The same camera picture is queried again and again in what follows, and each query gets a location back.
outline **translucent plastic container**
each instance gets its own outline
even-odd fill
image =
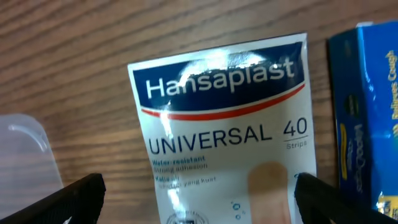
[[[0,116],[0,219],[62,188],[40,123],[23,114]]]

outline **wooden table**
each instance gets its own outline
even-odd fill
[[[47,131],[68,185],[100,172],[100,223],[159,223],[127,64],[308,32],[318,176],[336,185],[325,39],[398,15],[397,0],[1,0],[0,112]]]

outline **bandage packet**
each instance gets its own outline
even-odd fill
[[[316,174],[307,35],[128,65],[161,224],[301,223]]]
[[[398,220],[398,22],[329,40],[340,189]]]

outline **red curved stripe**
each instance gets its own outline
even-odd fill
[[[294,91],[291,91],[290,93],[280,96],[278,98],[275,98],[273,100],[266,101],[266,102],[260,103],[258,105],[252,105],[252,106],[248,106],[245,108],[232,110],[232,111],[223,111],[223,112],[207,113],[207,114],[168,114],[167,117],[168,117],[168,119],[176,119],[176,120],[181,120],[181,121],[209,121],[209,120],[215,120],[215,119],[225,119],[225,118],[233,118],[236,116],[242,116],[245,114],[263,110],[265,108],[268,108],[270,106],[278,104],[284,100],[287,100],[290,97],[296,95],[300,90],[302,90],[304,88],[304,86],[305,86],[305,84],[298,87]],[[160,112],[155,112],[155,111],[150,111],[150,110],[145,110],[145,109],[141,109],[141,110],[142,110],[142,112],[147,113],[149,115],[152,115],[155,117],[160,117]]]

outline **blue box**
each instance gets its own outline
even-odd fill
[[[340,189],[398,218],[398,22],[357,27],[328,47]]]

